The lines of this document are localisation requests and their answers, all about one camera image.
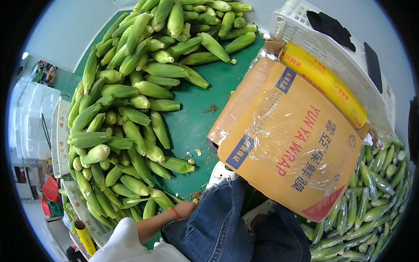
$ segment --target cardboard box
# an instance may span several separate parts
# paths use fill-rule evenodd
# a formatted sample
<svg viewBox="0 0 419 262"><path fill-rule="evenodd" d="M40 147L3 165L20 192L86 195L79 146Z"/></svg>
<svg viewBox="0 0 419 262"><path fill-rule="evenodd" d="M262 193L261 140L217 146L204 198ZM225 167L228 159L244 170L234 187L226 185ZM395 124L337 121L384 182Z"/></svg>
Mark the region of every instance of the cardboard box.
<svg viewBox="0 0 419 262"><path fill-rule="evenodd" d="M249 184L319 222L345 192L368 129L355 130L306 80L262 58L208 138L219 145L220 160Z"/></svg>

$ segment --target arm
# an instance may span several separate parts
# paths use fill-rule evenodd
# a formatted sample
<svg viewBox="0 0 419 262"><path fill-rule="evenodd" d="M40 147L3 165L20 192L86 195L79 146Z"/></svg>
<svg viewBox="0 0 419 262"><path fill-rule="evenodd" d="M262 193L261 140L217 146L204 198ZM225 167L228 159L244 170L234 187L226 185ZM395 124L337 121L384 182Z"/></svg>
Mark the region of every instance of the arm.
<svg viewBox="0 0 419 262"><path fill-rule="evenodd" d="M175 210L180 219L189 218L197 205L185 201L177 204ZM156 216L150 217L146 220L137 222L138 238L141 244L149 241L158 231L164 226L177 219L176 213L173 210L166 210Z"/></svg>

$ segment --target yellow plastic wrap roll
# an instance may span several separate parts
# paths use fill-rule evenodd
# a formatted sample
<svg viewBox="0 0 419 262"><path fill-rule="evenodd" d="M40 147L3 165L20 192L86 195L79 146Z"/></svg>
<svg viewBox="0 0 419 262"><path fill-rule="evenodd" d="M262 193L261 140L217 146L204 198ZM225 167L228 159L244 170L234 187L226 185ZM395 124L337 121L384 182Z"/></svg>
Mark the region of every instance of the yellow plastic wrap roll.
<svg viewBox="0 0 419 262"><path fill-rule="evenodd" d="M86 224L82 220L76 220L74 222L74 225L76 227L77 235L79 235L79 238L83 243L84 247L86 248L86 251L92 257L93 254L96 252L96 248L93 244L92 238L89 235L89 232L87 231Z"/></svg>
<svg viewBox="0 0 419 262"><path fill-rule="evenodd" d="M299 46L288 43L279 60L317 88L355 129L367 121L367 111L349 88L323 63Z"/></svg>

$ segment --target red string bracelet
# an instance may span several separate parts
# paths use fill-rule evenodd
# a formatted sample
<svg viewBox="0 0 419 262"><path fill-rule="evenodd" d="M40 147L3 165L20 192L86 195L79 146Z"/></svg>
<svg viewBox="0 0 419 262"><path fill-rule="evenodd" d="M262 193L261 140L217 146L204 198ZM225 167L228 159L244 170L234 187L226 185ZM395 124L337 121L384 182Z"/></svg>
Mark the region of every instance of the red string bracelet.
<svg viewBox="0 0 419 262"><path fill-rule="evenodd" d="M176 210L174 208L172 208L172 207L170 207L169 209L170 210L173 210L173 212L175 212L175 214L176 214L176 221L179 221L180 220L179 214L176 212Z"/></svg>

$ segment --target hand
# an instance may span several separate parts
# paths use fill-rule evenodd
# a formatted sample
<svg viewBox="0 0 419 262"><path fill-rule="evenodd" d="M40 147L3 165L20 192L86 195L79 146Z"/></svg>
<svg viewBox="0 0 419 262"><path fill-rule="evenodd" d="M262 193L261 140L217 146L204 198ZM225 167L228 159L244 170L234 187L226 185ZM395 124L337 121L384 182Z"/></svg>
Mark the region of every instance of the hand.
<svg viewBox="0 0 419 262"><path fill-rule="evenodd" d="M183 219L183 218L189 218L197 206L198 205L192 202L184 201L182 203L177 204L174 209L178 213L179 218Z"/></svg>

